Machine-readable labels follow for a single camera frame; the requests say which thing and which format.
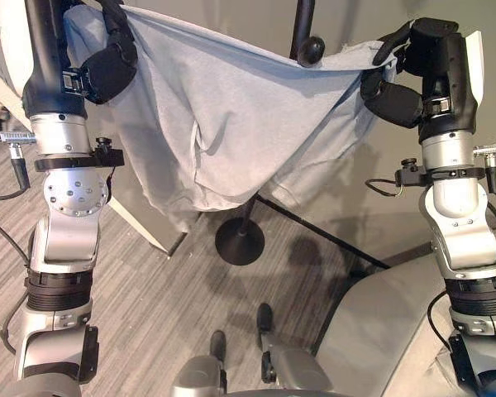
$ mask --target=knob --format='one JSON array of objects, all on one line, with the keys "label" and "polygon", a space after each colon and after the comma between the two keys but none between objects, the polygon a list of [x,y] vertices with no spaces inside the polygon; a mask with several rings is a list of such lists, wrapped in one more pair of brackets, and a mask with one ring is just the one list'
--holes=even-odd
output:
[{"label": "knob", "polygon": [[99,138],[96,138],[96,142],[98,143],[98,148],[103,150],[103,152],[105,152],[105,154],[107,154],[108,151],[110,149],[112,149],[112,146],[111,146],[112,139],[110,139],[110,138],[105,138],[105,137],[101,136]]},{"label": "knob", "polygon": [[417,159],[414,158],[404,159],[400,162],[400,164],[403,166],[403,168],[410,168],[413,165],[417,164]]},{"label": "knob", "polygon": [[317,64],[325,52],[325,43],[320,37],[312,36],[299,47],[298,63],[303,68],[311,68]]}]

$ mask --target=gray fabric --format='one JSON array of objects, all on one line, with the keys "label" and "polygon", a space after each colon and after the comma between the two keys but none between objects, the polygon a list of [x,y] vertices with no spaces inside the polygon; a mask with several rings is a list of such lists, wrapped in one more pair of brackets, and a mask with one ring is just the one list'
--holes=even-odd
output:
[{"label": "gray fabric", "polygon": [[[236,207],[268,181],[281,202],[303,202],[325,182],[327,162],[370,130],[359,77],[378,41],[304,69],[200,26],[125,10],[138,73],[108,104],[113,120],[101,133],[119,131],[146,197],[181,229],[195,211]],[[65,18],[76,62],[104,48],[100,12],[78,6]],[[394,64],[392,56],[387,79]]]},{"label": "gray fabric", "polygon": [[[317,354],[334,390],[359,397],[469,397],[443,360],[427,306],[443,289],[434,255],[365,278],[338,306]],[[452,324],[448,297],[432,316],[444,336]]]}]

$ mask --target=black pole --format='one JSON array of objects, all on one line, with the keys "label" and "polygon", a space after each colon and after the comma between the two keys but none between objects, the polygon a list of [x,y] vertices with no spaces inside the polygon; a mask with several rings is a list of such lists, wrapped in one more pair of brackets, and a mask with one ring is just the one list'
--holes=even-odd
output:
[{"label": "black pole", "polygon": [[254,194],[254,197],[250,198],[250,200],[248,200],[245,203],[245,206],[243,208],[244,211],[242,214],[242,224],[241,227],[239,227],[239,231],[237,232],[239,236],[245,236],[246,232],[248,231],[248,224],[250,223],[249,221],[250,221],[251,210],[254,209],[254,204],[256,199],[257,199],[257,194]]},{"label": "black pole", "polygon": [[312,17],[314,16],[315,5],[316,0],[298,0],[292,45],[290,47],[289,58],[291,60],[296,60],[298,58],[299,47],[301,47],[301,44],[303,44],[311,35]]}]

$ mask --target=black metal stand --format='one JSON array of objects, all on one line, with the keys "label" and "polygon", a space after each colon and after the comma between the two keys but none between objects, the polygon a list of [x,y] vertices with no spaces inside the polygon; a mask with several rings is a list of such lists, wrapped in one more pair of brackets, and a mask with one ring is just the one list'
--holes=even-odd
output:
[{"label": "black metal stand", "polygon": [[[315,0],[298,0],[290,58],[304,67],[313,66],[323,56],[325,45],[319,37],[309,37]],[[265,235],[250,219],[257,194],[244,205],[242,218],[225,221],[215,235],[215,247],[221,258],[237,266],[249,265],[265,249]]]}]

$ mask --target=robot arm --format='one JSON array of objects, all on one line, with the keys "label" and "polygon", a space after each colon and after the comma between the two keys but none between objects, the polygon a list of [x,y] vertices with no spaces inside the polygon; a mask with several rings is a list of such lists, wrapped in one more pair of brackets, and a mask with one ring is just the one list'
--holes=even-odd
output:
[{"label": "robot arm", "polygon": [[491,390],[496,387],[496,239],[485,220],[487,193],[478,183],[485,170],[475,167],[475,155],[485,156],[487,176],[492,176],[489,192],[494,193],[496,147],[473,149],[475,114],[483,97],[481,35],[464,38],[457,27],[423,18],[381,39],[376,65],[410,40],[395,52],[398,71],[422,77],[422,94],[385,82],[382,70],[374,69],[364,73],[361,95],[383,119],[418,126],[423,165],[403,160],[396,185],[426,187],[420,209],[433,230],[433,249],[451,301],[458,381]]},{"label": "robot arm", "polygon": [[98,138],[93,151],[84,98],[105,103],[136,73],[126,15],[102,0],[107,48],[78,68],[67,56],[63,14],[74,1],[0,0],[2,49],[40,152],[49,213],[36,225],[21,307],[17,382],[3,395],[80,395],[98,364],[98,330],[88,324],[98,255],[99,215],[110,197],[99,167],[123,165],[122,151]]}]

